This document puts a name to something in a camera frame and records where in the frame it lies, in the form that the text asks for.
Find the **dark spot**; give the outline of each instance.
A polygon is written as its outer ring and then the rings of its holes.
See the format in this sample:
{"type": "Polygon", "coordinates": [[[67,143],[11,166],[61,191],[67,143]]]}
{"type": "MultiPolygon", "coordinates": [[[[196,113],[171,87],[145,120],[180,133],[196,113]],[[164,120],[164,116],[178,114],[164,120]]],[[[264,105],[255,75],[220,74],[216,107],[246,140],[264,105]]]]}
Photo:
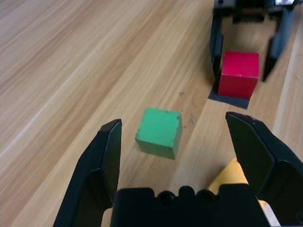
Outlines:
{"type": "Polygon", "coordinates": [[[195,119],[196,119],[195,116],[191,113],[190,114],[190,118],[188,120],[188,123],[190,123],[190,124],[193,125],[195,123],[195,119]]]}

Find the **wooden table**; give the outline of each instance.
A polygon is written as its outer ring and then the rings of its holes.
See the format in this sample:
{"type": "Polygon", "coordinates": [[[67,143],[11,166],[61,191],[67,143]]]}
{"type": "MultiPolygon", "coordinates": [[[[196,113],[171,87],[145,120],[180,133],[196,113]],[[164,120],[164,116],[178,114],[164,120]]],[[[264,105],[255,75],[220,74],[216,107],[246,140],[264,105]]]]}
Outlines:
{"type": "MultiPolygon", "coordinates": [[[[226,111],[264,121],[302,159],[302,8],[248,110],[208,100],[213,0],[2,0],[0,226],[52,226],[78,158],[123,121],[119,188],[207,187],[235,157],[226,111]],[[177,160],[141,152],[146,107],[182,112],[177,160]]],[[[223,24],[224,50],[260,53],[275,23],[223,24]]]]}

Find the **green cube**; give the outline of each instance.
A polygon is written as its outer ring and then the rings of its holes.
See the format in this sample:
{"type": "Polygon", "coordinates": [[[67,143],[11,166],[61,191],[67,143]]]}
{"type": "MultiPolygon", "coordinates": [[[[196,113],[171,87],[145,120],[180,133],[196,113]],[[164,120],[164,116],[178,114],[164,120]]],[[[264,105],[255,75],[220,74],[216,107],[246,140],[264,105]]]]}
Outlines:
{"type": "Polygon", "coordinates": [[[142,151],[175,159],[182,134],[179,112],[147,108],[135,140],[142,151]]]}

